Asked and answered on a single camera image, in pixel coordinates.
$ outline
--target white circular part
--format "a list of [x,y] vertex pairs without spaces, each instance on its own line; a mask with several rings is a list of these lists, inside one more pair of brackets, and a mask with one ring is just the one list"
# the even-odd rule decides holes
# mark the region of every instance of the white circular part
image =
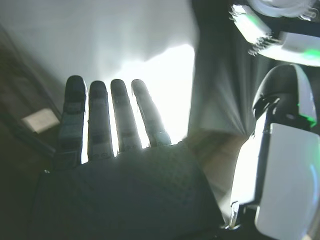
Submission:
[[316,0],[248,0],[257,12],[274,18],[296,18],[314,5]]

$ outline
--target light patch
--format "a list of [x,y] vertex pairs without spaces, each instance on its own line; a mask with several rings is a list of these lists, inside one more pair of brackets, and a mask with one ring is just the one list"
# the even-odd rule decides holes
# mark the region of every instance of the light patch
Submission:
[[42,133],[59,124],[56,115],[49,108],[44,108],[22,119],[33,132]]
[[[172,144],[176,144],[188,132],[194,57],[193,47],[184,44],[169,48],[162,54],[145,62],[126,62],[123,64],[121,71],[113,76],[113,79],[121,79],[126,84],[143,148],[149,145],[149,139],[131,90],[131,82],[134,79],[144,81]],[[106,84],[106,86],[110,93],[110,84]],[[109,97],[109,115],[113,151],[116,155],[118,137],[111,97]]]

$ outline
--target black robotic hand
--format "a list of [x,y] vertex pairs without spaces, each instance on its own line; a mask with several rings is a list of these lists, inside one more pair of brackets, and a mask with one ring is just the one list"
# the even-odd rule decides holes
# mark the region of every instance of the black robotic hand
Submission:
[[68,79],[53,171],[39,178],[29,239],[217,239],[224,220],[198,162],[183,142],[171,145],[146,85],[131,86],[150,147],[142,148],[125,84],[115,79],[114,156],[105,84],[93,82],[88,99],[83,79]]

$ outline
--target black finger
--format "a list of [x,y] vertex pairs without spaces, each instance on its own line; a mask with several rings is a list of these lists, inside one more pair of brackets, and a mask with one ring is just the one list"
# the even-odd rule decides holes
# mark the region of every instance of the black finger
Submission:
[[135,79],[132,81],[131,87],[141,112],[150,147],[170,145],[169,134],[165,130],[159,111],[145,83],[140,79]]
[[65,85],[64,105],[53,159],[55,170],[71,169],[85,161],[87,136],[83,137],[87,121],[87,88],[80,76],[71,76]]
[[91,83],[88,124],[89,161],[113,157],[108,93],[103,81]]
[[118,136],[119,152],[142,149],[137,125],[124,81],[111,82],[111,95],[114,108],[115,125]]

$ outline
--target bright light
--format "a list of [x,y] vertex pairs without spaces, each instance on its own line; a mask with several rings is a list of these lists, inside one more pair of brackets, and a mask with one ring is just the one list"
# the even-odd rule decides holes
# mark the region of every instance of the bright light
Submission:
[[[126,84],[143,148],[148,146],[149,139],[131,91],[132,80],[141,79],[145,82],[171,142],[176,144],[187,135],[188,131],[194,57],[193,47],[184,44],[169,48],[146,62],[125,62],[121,71],[113,76],[113,79],[121,79]],[[106,84],[106,87],[110,93],[110,84]],[[116,154],[118,137],[110,95],[108,100],[113,151]]]

